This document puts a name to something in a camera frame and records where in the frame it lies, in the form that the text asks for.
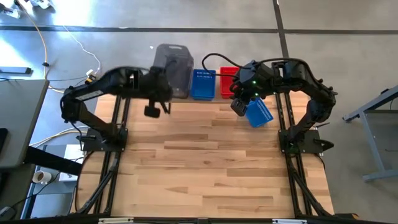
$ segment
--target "gray plastic container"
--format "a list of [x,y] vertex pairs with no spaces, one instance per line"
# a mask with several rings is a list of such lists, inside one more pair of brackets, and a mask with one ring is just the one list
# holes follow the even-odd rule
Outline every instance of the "gray plastic container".
[[188,98],[193,70],[193,57],[186,46],[160,44],[156,48],[154,66],[165,68],[166,77],[173,88],[174,98]]

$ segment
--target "wooden plank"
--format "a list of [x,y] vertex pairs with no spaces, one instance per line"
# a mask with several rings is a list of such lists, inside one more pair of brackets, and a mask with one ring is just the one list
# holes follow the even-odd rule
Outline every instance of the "wooden plank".
[[[101,119],[110,121],[114,99],[98,100],[96,114]],[[308,98],[291,93],[291,99],[297,122]],[[146,100],[132,100],[112,215],[292,218],[275,98],[264,101],[275,119],[256,129],[236,116],[230,100],[178,102],[172,105],[172,114],[154,119],[144,116]],[[98,184],[102,160],[103,152],[96,152],[83,168],[80,206]],[[303,155],[303,162],[310,190],[333,213],[322,163],[313,155]],[[301,191],[298,194],[303,210]]]

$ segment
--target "blue object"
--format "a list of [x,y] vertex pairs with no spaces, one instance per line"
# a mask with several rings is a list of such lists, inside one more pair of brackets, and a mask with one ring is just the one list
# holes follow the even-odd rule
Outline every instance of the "blue object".
[[258,128],[274,119],[261,98],[250,101],[246,117],[254,128]]
[[212,100],[216,95],[216,76],[203,69],[194,69],[192,75],[191,96],[194,100]]

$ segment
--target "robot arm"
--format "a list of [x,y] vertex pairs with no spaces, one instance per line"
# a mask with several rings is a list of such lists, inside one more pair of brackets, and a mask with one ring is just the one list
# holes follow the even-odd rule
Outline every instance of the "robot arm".
[[106,72],[97,80],[88,80],[83,85],[70,86],[65,90],[60,101],[62,118],[65,122],[80,121],[98,131],[103,139],[117,140],[116,124],[105,123],[87,110],[84,101],[105,94],[119,95],[122,98],[143,98],[149,100],[144,114],[158,118],[160,109],[155,108],[155,102],[160,102],[165,113],[170,113],[165,102],[172,97],[172,88],[164,75],[162,68],[151,67],[148,74],[135,67],[118,67]]
[[301,141],[305,133],[315,124],[329,118],[333,106],[336,104],[332,87],[322,84],[323,80],[316,80],[307,63],[300,59],[289,59],[272,63],[271,68],[262,62],[252,61],[240,69],[233,78],[230,90],[232,109],[244,116],[246,105],[255,97],[264,99],[274,93],[288,93],[289,91],[303,91],[311,97],[307,104],[307,112],[297,125],[288,130],[288,142]]

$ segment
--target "gray floor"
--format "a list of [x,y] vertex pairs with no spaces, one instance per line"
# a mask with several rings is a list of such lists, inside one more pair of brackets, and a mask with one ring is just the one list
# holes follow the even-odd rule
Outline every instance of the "gray floor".
[[[11,0],[0,2],[12,4]],[[118,65],[148,67],[153,62],[155,48],[161,43],[186,45],[195,58],[196,68],[200,68],[200,60],[210,52],[225,54],[241,64],[252,58],[282,56],[278,34],[254,33],[277,28],[272,0],[53,2],[56,9],[29,8],[38,25],[253,29],[248,31],[252,33],[74,32],[101,60],[103,71]],[[398,1],[394,0],[279,0],[279,6],[285,29],[398,30],[395,13]],[[13,19],[3,15],[0,15],[0,25],[31,26],[26,16]],[[362,181],[362,175],[376,171],[376,166],[361,123],[345,124],[341,117],[398,84],[395,70],[398,36],[331,33],[287,34],[286,41],[291,57],[306,60],[315,76],[323,78],[339,93],[329,120],[331,124],[320,130],[322,138],[335,143],[324,158],[335,212],[354,212],[363,219],[396,223],[398,178]],[[82,52],[68,33],[44,32],[44,37],[52,65],[49,79],[82,77],[88,69],[97,67],[96,61]],[[36,32],[0,30],[0,52],[6,52],[1,54],[2,65],[30,66],[34,73],[29,78],[42,78],[40,64],[44,53]],[[210,68],[220,65],[228,64],[217,58],[208,61]],[[67,87],[77,81],[52,82],[52,85]],[[51,90],[47,92],[32,142],[70,127],[60,119],[60,97]],[[94,107],[95,102],[90,102],[89,108]],[[392,107],[398,108],[398,101]],[[65,143],[75,144],[74,136],[51,142]]]

